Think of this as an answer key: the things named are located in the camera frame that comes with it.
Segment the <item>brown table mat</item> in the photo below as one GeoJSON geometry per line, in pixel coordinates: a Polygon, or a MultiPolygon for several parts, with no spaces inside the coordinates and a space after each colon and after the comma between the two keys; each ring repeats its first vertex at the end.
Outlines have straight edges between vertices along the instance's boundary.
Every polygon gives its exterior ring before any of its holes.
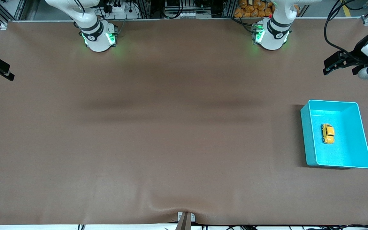
{"type": "MultiPolygon", "coordinates": [[[[324,19],[299,19],[278,51],[230,20],[127,22],[94,53],[72,23],[9,23],[0,58],[0,224],[368,224],[368,169],[308,167],[299,110],[359,103],[324,19]]],[[[360,19],[330,23],[351,50],[360,19]]]]}

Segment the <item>cyan plastic bin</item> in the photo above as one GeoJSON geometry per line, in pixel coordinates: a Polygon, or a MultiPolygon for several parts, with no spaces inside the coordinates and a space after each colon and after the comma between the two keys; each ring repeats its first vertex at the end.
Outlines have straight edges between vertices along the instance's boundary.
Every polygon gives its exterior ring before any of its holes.
{"type": "Polygon", "coordinates": [[[368,169],[367,141],[356,102],[310,100],[301,116],[308,165],[368,169]],[[333,144],[322,141],[324,123],[334,127],[333,144]]]}

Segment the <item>wire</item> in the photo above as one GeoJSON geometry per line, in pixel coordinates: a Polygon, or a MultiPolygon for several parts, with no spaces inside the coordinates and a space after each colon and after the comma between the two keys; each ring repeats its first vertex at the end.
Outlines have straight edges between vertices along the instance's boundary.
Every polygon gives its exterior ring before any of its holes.
{"type": "MultiPolygon", "coordinates": [[[[132,3],[133,3],[133,0],[130,0],[129,10],[132,8],[132,3]]],[[[136,4],[134,4],[134,3],[133,3],[133,5],[134,5],[134,11],[135,11],[135,12],[136,12],[136,14],[137,14],[137,19],[139,19],[139,17],[141,17],[141,16],[139,16],[139,12],[137,12],[136,4]]]]}
{"type": "Polygon", "coordinates": [[[252,26],[252,24],[242,22],[242,19],[241,19],[241,18],[239,18],[239,21],[238,21],[238,20],[236,20],[235,18],[231,17],[231,16],[224,16],[224,18],[232,19],[234,22],[236,22],[236,23],[238,23],[238,24],[242,25],[246,31],[248,31],[248,32],[250,32],[250,33],[252,33],[252,34],[256,34],[256,33],[257,33],[257,32],[255,32],[255,31],[252,31],[252,30],[248,29],[248,27],[247,27],[247,26],[252,26]]]}
{"type": "Polygon", "coordinates": [[[242,26],[244,27],[244,29],[245,29],[246,31],[248,31],[248,32],[250,32],[250,33],[252,33],[252,34],[256,34],[256,32],[253,32],[252,30],[248,29],[248,28],[245,26],[245,24],[244,24],[244,22],[242,22],[242,19],[241,19],[241,18],[239,18],[239,20],[240,20],[240,22],[241,22],[242,26]]]}
{"type": "Polygon", "coordinates": [[[101,16],[102,16],[102,19],[105,19],[105,16],[103,16],[102,8],[101,8],[101,7],[99,7],[99,9],[100,9],[100,14],[101,14],[101,16]]]}
{"type": "Polygon", "coordinates": [[[234,22],[238,23],[238,24],[241,24],[242,25],[242,22],[236,20],[235,18],[231,17],[231,16],[224,16],[224,18],[229,18],[229,19],[232,19],[234,22]]]}
{"type": "Polygon", "coordinates": [[[183,12],[183,10],[184,10],[184,2],[183,2],[183,0],[180,0],[180,2],[181,2],[181,11],[180,11],[180,4],[178,4],[178,12],[177,12],[177,14],[176,14],[174,17],[170,18],[169,16],[166,16],[166,15],[165,15],[165,13],[163,12],[162,2],[163,2],[163,0],[160,0],[160,6],[161,6],[160,14],[161,14],[163,17],[165,17],[165,18],[168,18],[168,19],[175,19],[175,18],[177,18],[178,16],[180,16],[180,15],[181,15],[181,13],[182,13],[182,12],[183,12]]]}
{"type": "Polygon", "coordinates": [[[126,22],[126,19],[127,19],[127,15],[126,15],[126,18],[124,19],[124,21],[123,21],[123,24],[121,25],[121,27],[120,27],[120,30],[117,32],[117,35],[119,34],[119,33],[121,33],[121,30],[123,29],[123,26],[124,26],[124,23],[126,22]]]}
{"type": "Polygon", "coordinates": [[[357,57],[354,57],[352,54],[350,54],[347,50],[343,49],[342,47],[340,47],[340,46],[338,46],[338,45],[333,44],[333,43],[332,43],[332,42],[330,42],[330,41],[329,41],[329,39],[327,38],[327,25],[329,24],[329,22],[330,22],[331,20],[333,20],[333,19],[336,17],[336,15],[339,13],[340,9],[341,9],[343,6],[345,6],[346,4],[351,3],[351,2],[353,2],[353,1],[356,1],[356,0],[349,0],[349,1],[345,1],[344,3],[342,2],[342,3],[340,4],[340,6],[338,6],[338,7],[335,9],[335,7],[339,4],[340,0],[337,0],[337,1],[336,1],[336,3],[334,4],[334,6],[332,7],[332,9],[330,10],[329,15],[327,16],[327,19],[326,19],[326,22],[325,22],[325,26],[324,26],[324,29],[323,29],[323,36],[324,36],[324,38],[325,38],[325,41],[326,41],[329,45],[331,45],[331,46],[333,46],[334,48],[336,48],[336,49],[338,49],[338,50],[342,51],[343,53],[345,53],[345,54],[346,54],[346,55],[348,55],[349,57],[353,58],[353,59],[354,59],[354,60],[356,60],[357,62],[359,62],[359,63],[361,63],[361,64],[364,64],[362,60],[360,60],[360,59],[359,59],[359,58],[357,58],[357,57]]]}
{"type": "Polygon", "coordinates": [[[81,2],[79,0],[73,0],[75,3],[82,9],[83,13],[85,13],[85,8],[82,6],[81,2]]]}
{"type": "Polygon", "coordinates": [[[346,7],[347,7],[347,9],[349,9],[349,10],[353,10],[353,11],[363,9],[363,6],[362,6],[362,7],[360,7],[360,8],[356,8],[356,9],[353,9],[352,7],[350,7],[350,6],[348,6],[348,5],[346,5],[346,7]]]}
{"type": "Polygon", "coordinates": [[[139,7],[139,6],[137,6],[137,7],[136,7],[136,4],[134,4],[134,8],[139,9],[139,11],[140,11],[142,14],[146,15],[146,18],[148,18],[147,16],[151,16],[151,14],[150,14],[150,13],[143,12],[143,11],[142,11],[142,9],[140,9],[140,7],[139,7]]]}

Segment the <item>toy car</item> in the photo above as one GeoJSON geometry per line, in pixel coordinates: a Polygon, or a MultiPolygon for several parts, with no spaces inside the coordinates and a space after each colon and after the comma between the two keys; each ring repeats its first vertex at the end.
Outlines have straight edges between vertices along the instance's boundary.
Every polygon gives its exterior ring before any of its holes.
{"type": "Polygon", "coordinates": [[[334,143],[334,128],[330,124],[322,124],[322,141],[325,144],[333,144],[334,143]]]}

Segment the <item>power strip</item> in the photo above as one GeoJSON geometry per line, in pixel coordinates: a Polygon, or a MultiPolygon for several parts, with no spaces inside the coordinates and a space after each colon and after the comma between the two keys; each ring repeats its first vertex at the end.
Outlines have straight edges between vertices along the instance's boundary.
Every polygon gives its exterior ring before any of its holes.
{"type": "Polygon", "coordinates": [[[113,13],[124,13],[124,10],[126,9],[126,6],[122,4],[120,7],[113,6],[113,13]]]}

